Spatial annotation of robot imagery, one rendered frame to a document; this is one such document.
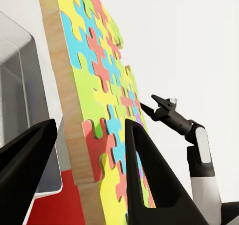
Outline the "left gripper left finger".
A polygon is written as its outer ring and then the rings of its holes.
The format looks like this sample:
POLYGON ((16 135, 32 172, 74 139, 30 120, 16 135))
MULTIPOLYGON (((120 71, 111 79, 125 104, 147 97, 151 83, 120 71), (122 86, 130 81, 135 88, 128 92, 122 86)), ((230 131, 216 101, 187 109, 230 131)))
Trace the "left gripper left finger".
POLYGON ((0 225, 22 225, 57 139, 55 119, 0 148, 0 225))

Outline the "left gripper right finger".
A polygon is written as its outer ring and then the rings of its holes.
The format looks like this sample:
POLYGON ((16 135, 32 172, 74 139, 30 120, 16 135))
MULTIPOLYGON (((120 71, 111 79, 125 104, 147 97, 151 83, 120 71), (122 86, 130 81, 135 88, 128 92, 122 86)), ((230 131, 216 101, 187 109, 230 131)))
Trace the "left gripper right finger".
POLYGON ((209 225, 144 127, 125 119, 128 225, 209 225), (144 205, 138 152, 156 208, 144 205))

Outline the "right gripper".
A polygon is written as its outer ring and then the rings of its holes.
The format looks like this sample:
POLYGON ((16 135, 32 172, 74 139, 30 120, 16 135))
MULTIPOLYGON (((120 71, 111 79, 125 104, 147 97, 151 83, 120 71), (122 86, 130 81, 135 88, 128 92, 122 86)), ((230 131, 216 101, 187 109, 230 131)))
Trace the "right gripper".
POLYGON ((184 121, 182 115, 176 112, 176 105, 169 102, 168 100, 159 97, 155 94, 151 96, 155 101, 158 102, 158 108, 154 112, 154 109, 140 103, 142 110, 151 117, 154 121, 162 121, 166 123, 171 129, 178 129, 184 121))

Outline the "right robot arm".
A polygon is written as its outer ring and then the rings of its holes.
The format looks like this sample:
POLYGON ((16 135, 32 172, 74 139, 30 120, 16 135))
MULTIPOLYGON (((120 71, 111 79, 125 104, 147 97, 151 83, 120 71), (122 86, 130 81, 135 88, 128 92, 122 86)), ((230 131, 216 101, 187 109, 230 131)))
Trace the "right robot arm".
POLYGON ((193 201, 209 225, 239 225, 239 201, 222 203, 215 176, 206 129, 176 112, 177 99, 151 96, 158 102, 154 109, 140 103, 154 121, 162 121, 193 144, 187 147, 193 201))

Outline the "jigsaw puzzle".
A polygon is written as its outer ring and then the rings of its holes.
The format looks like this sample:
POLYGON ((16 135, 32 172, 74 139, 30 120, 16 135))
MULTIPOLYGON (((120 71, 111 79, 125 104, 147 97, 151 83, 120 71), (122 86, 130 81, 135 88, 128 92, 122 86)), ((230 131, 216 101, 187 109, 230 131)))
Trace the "jigsaw puzzle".
MULTIPOLYGON (((39 0, 86 225, 128 225, 125 119, 145 117, 123 38, 100 0, 39 0)), ((138 152, 144 205, 156 208, 138 152)))

